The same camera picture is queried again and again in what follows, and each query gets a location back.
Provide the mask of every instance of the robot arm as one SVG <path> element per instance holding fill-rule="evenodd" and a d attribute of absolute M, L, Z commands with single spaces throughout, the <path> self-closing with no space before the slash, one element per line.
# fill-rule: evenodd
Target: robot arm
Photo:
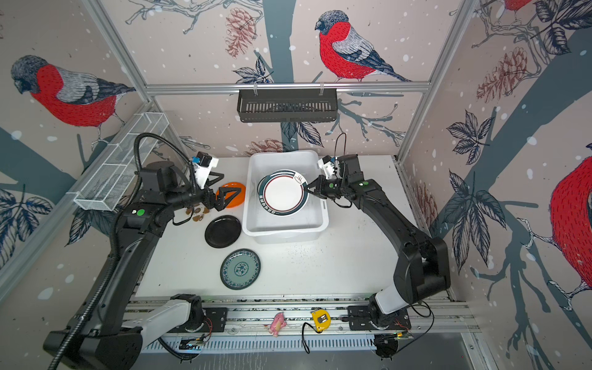
<path fill-rule="evenodd" d="M 397 251 L 393 284 L 370 299 L 372 322 L 388 326 L 394 317 L 391 314 L 397 310 L 450 287 L 446 243 L 429 237 L 411 224 L 388 200 L 376 181 L 364 179 L 358 155 L 326 156 L 318 165 L 323 175 L 309 184 L 306 191 L 333 201 L 346 198 L 370 216 Z"/>

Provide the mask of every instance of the black cable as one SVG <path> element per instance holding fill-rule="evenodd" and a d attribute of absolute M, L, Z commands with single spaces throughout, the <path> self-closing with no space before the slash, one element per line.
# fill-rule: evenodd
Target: black cable
<path fill-rule="evenodd" d="M 136 174 L 138 175 L 138 177 L 137 177 L 134 189 L 132 190 L 130 197 L 127 199 L 125 206 L 123 206 L 119 210 L 119 212 L 115 216 L 115 220 L 114 220 L 113 224 L 111 225 L 111 230 L 109 232 L 109 243 L 111 245 L 111 253 L 109 253 L 109 256 L 107 257 L 107 261 L 109 261 L 109 265 L 107 266 L 107 271 L 105 272 L 105 276 L 103 277 L 103 280 L 101 281 L 101 283 L 97 287 L 95 294 L 88 301 L 84 311 L 79 316 L 78 321 L 76 322 L 76 325 L 74 325 L 74 327 L 72 329 L 70 329 L 70 331 L 68 332 L 68 335 L 66 336 L 66 338 L 64 338 L 64 340 L 62 341 L 62 344 L 57 349 L 56 355 L 53 357 L 51 363 L 49 364 L 49 366 L 47 368 L 48 370 L 55 370 L 57 368 L 60 361 L 62 360 L 62 357 L 64 356 L 64 353 L 66 353 L 66 350 L 68 349 L 68 347 L 70 346 L 70 344 L 74 340 L 74 337 L 80 333 L 83 326 L 90 319 L 91 313 L 95 309 L 96 305 L 99 303 L 99 300 L 103 296 L 105 289 L 107 289 L 107 285 L 109 284 L 109 282 L 111 281 L 111 278 L 113 277 L 113 274 L 115 273 L 115 269 L 117 268 L 117 263 L 119 262 L 119 259 L 120 259 L 119 240 L 117 238 L 117 224 L 119 222 L 119 219 L 121 218 L 121 215 L 123 215 L 123 212 L 126 210 L 126 208 L 131 203 L 133 203 L 133 201 L 136 199 L 136 196 L 138 195 L 138 192 L 140 191 L 140 187 L 142 185 L 142 178 L 139 176 L 140 170 L 142 169 L 142 164 L 141 164 L 141 160 L 140 160 L 140 142 L 145 137 L 152 137 L 154 139 L 162 141 L 164 144 L 167 144 L 171 149 L 173 149 L 173 151 L 175 151 L 175 153 L 177 153 L 179 155 L 179 157 L 181 157 L 181 159 L 183 159 L 189 165 L 189 168 L 191 168 L 191 166 L 192 166 L 191 162 L 189 161 L 189 159 L 187 158 L 185 153 L 183 153 L 181 150 L 179 150 L 176 146 L 174 146 L 169 140 L 166 140 L 164 137 L 158 136 L 157 134 L 153 134 L 153 133 L 141 133 L 138 136 L 136 136 L 136 139 L 134 140 L 134 161 L 136 163 Z M 197 193 L 197 184 L 195 183 L 195 176 L 189 177 L 189 183 L 191 184 L 191 189 L 192 189 L 193 194 Z"/>
<path fill-rule="evenodd" d="M 412 304 L 412 305 L 411 305 L 411 308 L 413 309 L 413 311 L 415 311 L 415 313 L 416 313 L 416 314 L 418 314 L 418 315 L 419 315 L 419 316 L 421 316 L 421 317 L 430 317 L 430 316 L 431 316 L 431 317 L 432 317 L 432 323 L 430 324 L 430 327 L 429 327 L 429 328 L 427 328 L 427 330 L 426 330 L 425 332 L 423 332 L 423 333 L 419 334 L 419 335 L 417 336 L 417 338 L 413 339 L 413 340 L 412 340 L 410 343 L 408 343 L 408 344 L 406 344 L 405 346 L 403 346 L 401 349 L 399 349 L 399 350 L 397 351 L 397 353 L 399 353 L 399 352 L 401 352 L 403 349 L 405 349 L 405 348 L 409 347 L 409 346 L 410 346 L 412 343 L 415 343 L 416 341 L 418 341 L 418 340 L 419 340 L 421 337 L 423 337 L 424 335 L 426 335 L 426 334 L 427 334 L 427 332 L 429 332 L 429 331 L 430 331 L 430 329 L 432 328 L 432 326 L 434 326 L 434 321 L 436 320 L 436 317 L 434 316 L 434 312 L 432 312 L 432 309 L 430 308 L 430 305 L 428 305 L 428 304 L 427 304 L 427 303 L 425 303 L 424 301 L 420 301 L 420 303 L 422 303 L 422 304 Z M 428 314 L 428 315 L 426 315 L 426 316 L 425 316 L 425 315 L 422 315 L 422 314 L 420 314 L 419 312 L 417 312 L 417 310 L 415 309 L 415 307 L 413 307 L 413 306 L 415 306 L 415 305 L 418 305 L 418 306 L 421 306 L 421 307 L 425 307 L 425 308 L 427 308 L 427 309 L 430 311 L 430 312 L 429 312 L 429 314 Z"/>
<path fill-rule="evenodd" d="M 199 356 L 199 353 L 179 353 L 177 351 L 175 351 L 174 349 L 171 348 L 171 346 L 169 346 L 164 339 L 162 339 L 162 337 L 158 338 L 158 342 L 160 343 L 160 345 L 166 349 L 167 352 L 169 352 L 171 355 L 173 355 L 174 357 L 178 358 L 179 360 L 181 360 L 181 363 L 183 363 L 183 361 L 189 361 L 189 363 L 191 363 L 191 361 L 196 358 L 197 356 Z"/>
<path fill-rule="evenodd" d="M 302 324 L 302 347 L 304 347 L 304 351 L 308 354 L 310 354 L 310 347 L 308 347 L 308 344 L 306 344 L 306 341 L 304 340 L 304 327 L 308 325 L 310 326 L 311 329 L 313 329 L 315 332 L 317 332 L 317 328 L 315 328 L 314 326 L 312 326 L 309 323 L 304 323 Z"/>

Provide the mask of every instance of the yellow tape measure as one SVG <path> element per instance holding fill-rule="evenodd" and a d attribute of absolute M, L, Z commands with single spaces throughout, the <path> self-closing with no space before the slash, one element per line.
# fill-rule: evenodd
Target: yellow tape measure
<path fill-rule="evenodd" d="M 312 314 L 314 325 L 317 327 L 318 332 L 322 332 L 331 325 L 331 316 L 329 316 L 327 311 L 317 310 L 313 311 Z"/>

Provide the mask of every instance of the bird illustration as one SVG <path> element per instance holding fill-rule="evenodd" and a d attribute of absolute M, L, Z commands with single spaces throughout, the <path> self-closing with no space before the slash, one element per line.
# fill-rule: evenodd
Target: bird illustration
<path fill-rule="evenodd" d="M 325 67 L 337 75 L 337 81 L 342 78 L 361 81 L 369 75 L 389 75 L 409 81 L 395 73 L 391 65 L 374 50 L 374 46 L 349 24 L 348 16 L 341 10 L 323 13 L 314 29 L 320 31 L 321 60 Z"/>
<path fill-rule="evenodd" d="M 112 115 L 119 118 L 115 113 L 117 102 L 124 94 L 136 90 L 90 73 L 71 72 L 35 55 L 14 62 L 11 75 L 18 92 L 30 91 L 60 121 L 72 126 L 96 127 L 99 137 L 91 143 L 92 147 L 100 141 L 107 143 L 101 138 L 101 124 Z"/>
<path fill-rule="evenodd" d="M 592 156 L 569 175 L 561 180 L 551 195 L 552 237 L 541 237 L 533 233 L 530 224 L 524 218 L 531 240 L 526 247 L 532 245 L 532 238 L 541 239 L 557 247 L 567 262 L 579 274 L 582 281 L 572 292 L 565 292 L 555 281 L 548 284 L 555 286 L 567 299 L 566 311 L 572 310 L 571 300 L 580 292 L 592 289 Z"/>

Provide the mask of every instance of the floor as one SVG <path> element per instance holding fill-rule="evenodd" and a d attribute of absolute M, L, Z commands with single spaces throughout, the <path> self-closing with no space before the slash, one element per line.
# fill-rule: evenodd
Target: floor
<path fill-rule="evenodd" d="M 393 360 L 383 360 L 373 351 L 259 352 L 229 355 L 200 355 L 183 364 L 168 353 L 140 355 L 132 370 L 472 370 L 466 347 L 458 333 L 433 333 L 413 343 Z"/>

